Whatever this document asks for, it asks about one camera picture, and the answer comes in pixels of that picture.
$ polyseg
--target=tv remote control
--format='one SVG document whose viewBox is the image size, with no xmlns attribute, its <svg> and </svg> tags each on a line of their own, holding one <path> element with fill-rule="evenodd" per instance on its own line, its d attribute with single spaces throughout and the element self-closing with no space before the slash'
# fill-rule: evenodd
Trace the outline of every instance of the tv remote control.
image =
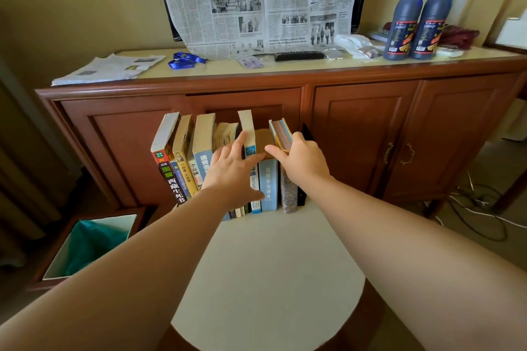
<svg viewBox="0 0 527 351">
<path fill-rule="evenodd" d="M 326 55 L 320 51 L 308 50 L 300 52 L 284 52 L 276 53 L 274 55 L 275 61 L 291 61 L 291 60 L 320 60 Z"/>
</svg>

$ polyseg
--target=cabinet top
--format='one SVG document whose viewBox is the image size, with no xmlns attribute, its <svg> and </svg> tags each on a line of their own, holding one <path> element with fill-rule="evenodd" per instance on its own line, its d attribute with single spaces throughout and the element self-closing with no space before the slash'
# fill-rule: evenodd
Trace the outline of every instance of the cabinet top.
<svg viewBox="0 0 527 351">
<path fill-rule="evenodd" d="M 430 61 L 418 61 L 407 59 L 403 61 L 388 61 L 383 58 L 374 60 L 360 60 L 354 59 L 351 55 L 346 56 L 340 60 L 304 60 L 304 61 L 283 61 L 275 62 L 272 55 L 263 56 L 263 63 L 265 67 L 248 70 L 236 60 L 218 60 L 208 61 L 207 64 L 196 64 L 194 68 L 186 70 L 173 70 L 168 66 L 168 62 L 172 60 L 172 55 L 178 51 L 188 52 L 187 49 L 164 49 L 164 50 L 139 50 L 139 51 L 124 51 L 118 53 L 124 56 L 141 57 L 148 55 L 166 55 L 167 57 L 157 63 L 154 67 L 142 72 L 138 78 L 153 79 L 153 78 L 184 78 L 184 77 L 198 77 L 209 75 L 247 75 L 257 74 L 261 72 L 277 74 L 291 72 L 291 71 L 307 71 L 307 70 L 332 70 L 332 69 L 346 69 L 346 68 L 368 68 L 368 67 L 385 67 L 398 66 L 408 64 L 434 64 L 434 63 L 450 63 L 464 60 L 481 60 L 481 59 L 497 59 L 507 57 L 519 57 L 515 53 L 510 53 L 502 50 L 485 49 L 474 47 L 471 50 L 465 51 L 461 57 L 449 58 L 445 56 L 436 56 Z"/>
</svg>

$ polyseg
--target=plastic bottle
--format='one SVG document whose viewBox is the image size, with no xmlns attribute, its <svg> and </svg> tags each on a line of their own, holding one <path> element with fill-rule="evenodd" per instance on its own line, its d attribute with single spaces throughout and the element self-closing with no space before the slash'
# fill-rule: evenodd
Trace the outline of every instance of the plastic bottle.
<svg viewBox="0 0 527 351">
<path fill-rule="evenodd" d="M 416 60 L 430 60 L 435 55 L 445 21 L 452 8 L 452 0 L 427 0 L 421 15 L 421 22 L 412 44 L 410 57 Z"/>
<path fill-rule="evenodd" d="M 422 8 L 423 0 L 399 0 L 383 53 L 386 60 L 398 61 L 408 58 Z"/>
</svg>

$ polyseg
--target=wooden cabinet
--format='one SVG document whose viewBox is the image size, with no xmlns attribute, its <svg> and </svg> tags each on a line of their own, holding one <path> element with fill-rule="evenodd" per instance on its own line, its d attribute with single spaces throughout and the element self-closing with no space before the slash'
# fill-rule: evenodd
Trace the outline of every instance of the wooden cabinet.
<svg viewBox="0 0 527 351">
<path fill-rule="evenodd" d="M 312 134 L 331 174 L 374 194 L 418 81 L 317 88 Z"/>
<path fill-rule="evenodd" d="M 442 198 L 504 113 L 518 74 L 423 81 L 398 142 L 383 199 Z"/>
<path fill-rule="evenodd" d="M 212 72 L 212 65 L 207 69 Z M 445 200 L 526 79 L 527 58 L 510 56 L 243 75 L 177 73 L 37 92 L 116 208 L 173 205 L 150 155 L 164 114 L 215 112 L 217 122 L 237 122 L 243 109 L 253 111 L 257 129 L 267 128 L 269 119 L 285 118 L 293 131 L 305 122 L 333 176 L 399 203 Z"/>
<path fill-rule="evenodd" d="M 250 109 L 255 129 L 269 128 L 269 120 L 286 119 L 292 131 L 298 130 L 300 89 L 277 89 L 188 96 L 192 114 L 216 113 L 216 122 L 239 122 L 239 110 Z"/>
<path fill-rule="evenodd" d="M 173 203 L 166 182 L 150 154 L 163 116 L 215 112 L 217 122 L 239 122 L 238 110 L 252 109 L 254 125 L 286 118 L 298 128 L 300 89 L 278 89 L 215 95 L 155 95 L 68 100 L 62 107 L 96 162 L 98 183 L 116 206 Z"/>
</svg>

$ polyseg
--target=book spine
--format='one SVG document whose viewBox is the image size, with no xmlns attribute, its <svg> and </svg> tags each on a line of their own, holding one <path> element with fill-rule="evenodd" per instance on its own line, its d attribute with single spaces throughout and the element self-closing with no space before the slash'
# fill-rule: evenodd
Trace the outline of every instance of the book spine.
<svg viewBox="0 0 527 351">
<path fill-rule="evenodd" d="M 265 195 L 261 202 L 262 211 L 278 208 L 278 161 L 274 158 L 258 163 L 260 190 Z"/>
<path fill-rule="evenodd" d="M 181 184 L 175 176 L 175 173 L 170 163 L 162 162 L 158 164 L 158 167 L 161 171 L 161 174 L 163 175 L 163 178 L 165 178 L 165 180 L 168 182 L 170 190 L 172 190 L 172 194 L 175 197 L 175 202 L 177 203 L 177 205 L 180 206 L 181 204 L 185 203 L 185 201 L 187 201 L 187 197 L 185 197 L 185 193 L 183 192 Z"/>
<path fill-rule="evenodd" d="M 286 170 L 282 165 L 280 165 L 280 187 L 284 212 L 286 214 L 296 212 L 298 209 L 298 186 L 287 177 Z"/>
<path fill-rule="evenodd" d="M 187 197 L 187 200 L 191 199 L 192 196 L 190 195 L 189 188 L 185 182 L 185 178 L 183 178 L 183 174 L 181 174 L 181 170 L 178 167 L 177 161 L 170 161 L 170 165 L 172 166 L 172 170 L 174 171 L 175 177 L 178 179 L 178 182 L 181 185 L 181 189 L 183 189 L 183 193 L 185 193 L 185 197 Z"/>
<path fill-rule="evenodd" d="M 212 161 L 212 150 L 201 151 L 194 154 L 196 163 L 198 164 L 198 170 L 201 175 L 201 179 L 205 182 L 205 176 L 210 168 L 210 162 Z"/>
<path fill-rule="evenodd" d="M 187 185 L 190 196 L 194 196 L 198 191 L 198 187 L 196 186 L 196 183 L 194 181 L 194 176 L 192 175 L 192 171 L 187 161 L 187 157 L 182 151 L 176 151 L 174 153 L 174 156 L 175 160 L 178 162 L 179 170 L 181 171 L 181 175 L 183 175 L 183 179 L 185 181 L 185 184 Z"/>
<path fill-rule="evenodd" d="M 180 206 L 187 201 L 187 197 L 185 196 L 181 188 L 181 183 L 178 181 L 174 170 L 172 169 L 172 165 L 170 164 L 170 146 L 167 145 L 165 150 L 155 151 L 152 155 L 155 162 L 158 164 L 161 175 L 163 175 L 163 178 L 168 182 L 177 205 Z"/>
<path fill-rule="evenodd" d="M 249 146 L 245 148 L 245 155 L 247 157 L 253 154 L 256 154 L 256 146 Z M 251 187 L 254 190 L 260 190 L 257 164 L 255 167 L 253 167 L 253 170 L 251 171 L 250 183 L 251 183 Z M 253 210 L 253 214 L 260 214 L 260 212 L 262 212 L 260 201 L 251 201 L 251 209 Z"/>
<path fill-rule="evenodd" d="M 192 171 L 192 176 L 194 177 L 196 187 L 198 188 L 198 190 L 200 190 L 201 186 L 203 186 L 203 180 L 201 179 L 201 174 L 199 173 L 198 169 L 198 163 L 194 159 L 194 156 L 192 156 L 192 159 L 189 160 L 189 166 L 190 170 Z"/>
</svg>

